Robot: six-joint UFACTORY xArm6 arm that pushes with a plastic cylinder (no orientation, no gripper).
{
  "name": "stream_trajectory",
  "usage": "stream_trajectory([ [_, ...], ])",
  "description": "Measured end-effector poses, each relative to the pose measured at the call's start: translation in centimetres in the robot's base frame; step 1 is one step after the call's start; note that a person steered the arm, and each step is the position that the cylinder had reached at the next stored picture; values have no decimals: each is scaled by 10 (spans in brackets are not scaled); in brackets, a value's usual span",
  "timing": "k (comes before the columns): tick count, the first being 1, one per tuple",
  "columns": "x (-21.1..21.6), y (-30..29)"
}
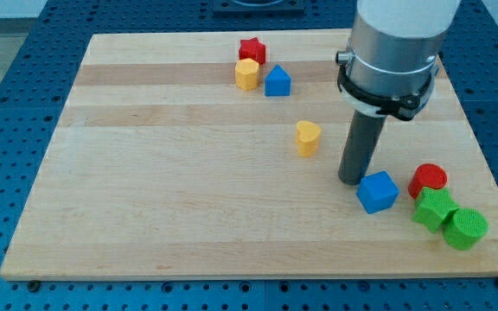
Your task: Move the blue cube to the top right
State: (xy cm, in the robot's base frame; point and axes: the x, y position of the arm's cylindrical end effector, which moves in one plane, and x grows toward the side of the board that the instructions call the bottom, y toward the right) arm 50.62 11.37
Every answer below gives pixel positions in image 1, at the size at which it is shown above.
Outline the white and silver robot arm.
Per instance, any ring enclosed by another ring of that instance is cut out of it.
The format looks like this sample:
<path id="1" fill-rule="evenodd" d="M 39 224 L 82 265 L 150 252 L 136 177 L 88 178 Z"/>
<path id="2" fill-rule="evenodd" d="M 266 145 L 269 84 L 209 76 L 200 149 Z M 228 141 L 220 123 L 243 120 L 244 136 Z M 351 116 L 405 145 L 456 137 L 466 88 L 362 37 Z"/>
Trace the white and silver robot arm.
<path id="1" fill-rule="evenodd" d="M 366 117 L 413 119 L 427 104 L 437 54 L 460 0 L 360 0 L 337 85 Z"/>

